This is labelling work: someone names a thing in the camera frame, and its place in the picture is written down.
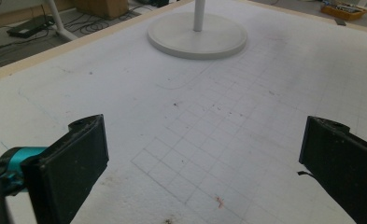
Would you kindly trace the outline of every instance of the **white round base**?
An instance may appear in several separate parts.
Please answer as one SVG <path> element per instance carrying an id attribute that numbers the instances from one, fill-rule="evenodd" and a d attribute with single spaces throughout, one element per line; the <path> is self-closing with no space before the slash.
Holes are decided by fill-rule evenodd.
<path id="1" fill-rule="evenodd" d="M 205 14 L 203 31 L 193 31 L 194 13 L 162 17 L 148 28 L 148 40 L 158 50 L 186 59 L 218 59 L 241 51 L 247 31 L 240 24 Z"/>

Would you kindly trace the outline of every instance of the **cardboard box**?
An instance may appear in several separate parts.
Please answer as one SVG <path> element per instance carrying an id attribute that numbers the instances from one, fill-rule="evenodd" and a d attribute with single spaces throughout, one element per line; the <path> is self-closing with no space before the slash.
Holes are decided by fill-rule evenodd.
<path id="1" fill-rule="evenodd" d="M 349 13 L 329 6 L 323 7 L 320 11 L 345 21 L 354 21 L 360 19 L 360 17 L 366 13 L 366 11 Z"/>
<path id="2" fill-rule="evenodd" d="M 128 11 L 127 0 L 73 0 L 79 12 L 113 20 Z"/>

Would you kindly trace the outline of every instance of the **gray floor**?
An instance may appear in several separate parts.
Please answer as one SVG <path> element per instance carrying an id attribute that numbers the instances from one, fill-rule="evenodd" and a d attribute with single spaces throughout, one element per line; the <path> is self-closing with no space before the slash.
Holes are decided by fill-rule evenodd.
<path id="1" fill-rule="evenodd" d="M 283 8 L 300 11 L 300 12 L 311 14 L 311 15 L 316 15 L 319 17 L 333 19 L 332 16 L 329 16 L 329 15 L 326 15 L 320 12 L 321 3 L 318 1 L 314 1 L 314 2 L 304 2 L 304 1 L 298 1 L 298 0 L 253 0 L 253 1 L 265 4 L 265 5 L 283 7 Z M 96 27 L 100 27 L 100 26 L 106 27 L 107 24 L 108 25 L 117 24 L 119 22 L 128 20 L 139 14 L 143 14 L 143 13 L 146 13 L 147 11 L 155 9 L 155 7 L 150 7 L 150 6 L 144 6 L 140 8 L 136 8 L 136 7 L 140 7 L 140 6 L 137 3 L 132 4 L 132 1 L 130 1 L 130 8 L 131 9 L 135 8 L 134 13 L 130 13 L 128 16 L 123 16 L 113 21 L 102 21 L 102 25 L 98 24 L 96 25 Z M 82 15 L 82 13 L 77 12 L 75 9 L 67 10 L 61 13 L 62 20 L 65 24 L 78 18 L 80 15 Z M 99 20 L 99 18 L 90 17 L 89 15 L 84 15 L 75 22 L 82 22 L 82 21 L 87 21 L 87 20 L 96 21 L 96 20 Z M 350 21 L 350 23 L 367 27 L 367 14 L 365 14 L 360 20 Z M 81 37 L 81 36 L 84 36 L 90 33 L 86 31 L 85 29 L 81 29 L 81 30 L 78 29 L 79 26 L 80 24 L 75 25 L 75 26 L 68 26 L 67 28 L 70 31 L 73 31 L 73 33 L 78 37 Z M 9 27 L 0 28 L 0 46 L 22 41 L 22 39 L 20 38 L 14 38 L 14 37 L 8 36 L 6 33 L 6 30 L 8 29 Z M 56 46 L 60 46 L 63 43 L 65 43 L 65 41 L 61 39 L 60 37 L 58 37 L 53 30 L 49 30 L 48 32 L 43 31 L 32 38 L 38 38 L 38 39 L 28 42 L 28 43 L 24 43 L 24 44 L 12 44 L 10 46 L 1 48 L 0 49 L 0 66 L 14 63 L 21 59 L 30 57 L 32 55 L 35 55 L 47 49 L 52 49 Z"/>

